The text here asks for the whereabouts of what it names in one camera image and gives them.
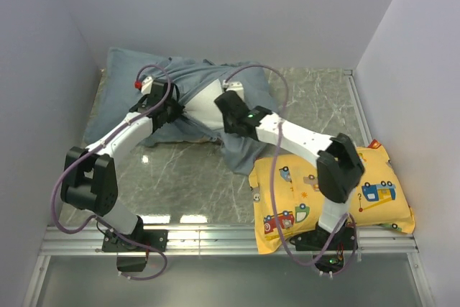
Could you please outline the white pillow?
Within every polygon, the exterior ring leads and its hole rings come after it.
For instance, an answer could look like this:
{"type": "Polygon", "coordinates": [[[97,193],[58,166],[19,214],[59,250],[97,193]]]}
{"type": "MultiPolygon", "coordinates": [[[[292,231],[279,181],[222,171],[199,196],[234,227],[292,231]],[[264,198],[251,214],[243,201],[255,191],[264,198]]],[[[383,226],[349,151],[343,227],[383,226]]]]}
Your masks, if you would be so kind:
{"type": "Polygon", "coordinates": [[[222,113],[214,102],[222,93],[221,82],[214,80],[185,105],[186,114],[211,130],[223,129],[222,113]]]}

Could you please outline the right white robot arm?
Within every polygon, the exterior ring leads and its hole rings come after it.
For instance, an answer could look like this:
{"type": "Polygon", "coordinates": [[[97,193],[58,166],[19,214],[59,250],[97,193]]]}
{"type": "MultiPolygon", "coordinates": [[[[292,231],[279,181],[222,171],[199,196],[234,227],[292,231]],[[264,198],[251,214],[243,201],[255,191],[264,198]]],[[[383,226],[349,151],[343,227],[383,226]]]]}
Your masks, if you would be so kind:
{"type": "Polygon", "coordinates": [[[324,249],[339,244],[350,195],[364,174],[352,140],[343,133],[332,137],[313,132],[261,106],[249,109],[235,91],[223,92],[214,103],[222,114],[225,132],[275,145],[316,168],[318,187],[325,198],[316,239],[324,249]]]}

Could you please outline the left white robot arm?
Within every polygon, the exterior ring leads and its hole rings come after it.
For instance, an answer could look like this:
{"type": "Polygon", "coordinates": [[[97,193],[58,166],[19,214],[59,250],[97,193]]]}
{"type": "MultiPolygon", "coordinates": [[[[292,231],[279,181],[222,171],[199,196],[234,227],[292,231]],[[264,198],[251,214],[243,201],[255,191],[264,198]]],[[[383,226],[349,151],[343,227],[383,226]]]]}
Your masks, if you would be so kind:
{"type": "Polygon", "coordinates": [[[101,139],[85,148],[71,148],[57,182],[63,203],[91,212],[90,219],[119,233],[119,242],[129,251],[143,246],[144,224],[119,200],[116,165],[155,131],[179,119],[184,109],[179,88],[169,80],[147,78],[135,85],[142,90],[141,99],[101,139]]]}

